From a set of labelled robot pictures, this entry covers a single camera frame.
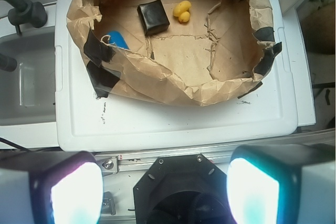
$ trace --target black box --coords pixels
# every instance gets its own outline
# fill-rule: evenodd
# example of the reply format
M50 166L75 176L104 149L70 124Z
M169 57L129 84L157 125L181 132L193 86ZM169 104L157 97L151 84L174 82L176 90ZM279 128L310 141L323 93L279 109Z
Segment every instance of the black box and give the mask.
M138 13L147 36L166 31L170 25L161 0L139 5Z

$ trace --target bright light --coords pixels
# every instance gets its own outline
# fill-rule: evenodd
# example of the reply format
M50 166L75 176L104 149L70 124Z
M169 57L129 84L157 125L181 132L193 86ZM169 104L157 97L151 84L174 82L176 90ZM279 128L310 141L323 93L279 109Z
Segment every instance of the bright light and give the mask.
M103 198L101 169L84 163L51 188L55 224L93 224Z
M238 224L277 222L279 182L244 158L231 161L226 188L230 209Z

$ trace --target brown paper bag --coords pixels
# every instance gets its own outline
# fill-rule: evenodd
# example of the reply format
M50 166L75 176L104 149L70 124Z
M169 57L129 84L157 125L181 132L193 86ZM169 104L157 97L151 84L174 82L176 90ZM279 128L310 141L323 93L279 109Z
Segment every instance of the brown paper bag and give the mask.
M189 0L186 24L172 15L183 0L161 0L170 26L145 36L137 6L152 1L72 0L68 29L99 97L206 106L258 87L281 52L269 0ZM129 50L102 39L111 30Z

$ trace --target white bin lid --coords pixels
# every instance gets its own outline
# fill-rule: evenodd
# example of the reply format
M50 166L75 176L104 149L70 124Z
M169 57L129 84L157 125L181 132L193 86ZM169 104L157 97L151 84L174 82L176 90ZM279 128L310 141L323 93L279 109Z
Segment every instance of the white bin lid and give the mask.
M282 53L256 91L206 107L143 102L110 94L97 99L79 49L66 28L71 0L56 10L56 121L65 151L136 151L209 145L292 133L298 126L293 77L278 0L276 42Z

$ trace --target bolt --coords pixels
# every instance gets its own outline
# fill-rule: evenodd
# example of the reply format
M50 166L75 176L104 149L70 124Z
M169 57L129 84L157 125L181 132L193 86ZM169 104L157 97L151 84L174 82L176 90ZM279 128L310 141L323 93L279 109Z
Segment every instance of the bolt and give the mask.
M114 163L113 163L113 160L111 159L108 159L106 161L104 161L104 163L102 164L102 166L107 169L107 170L110 170L114 167Z

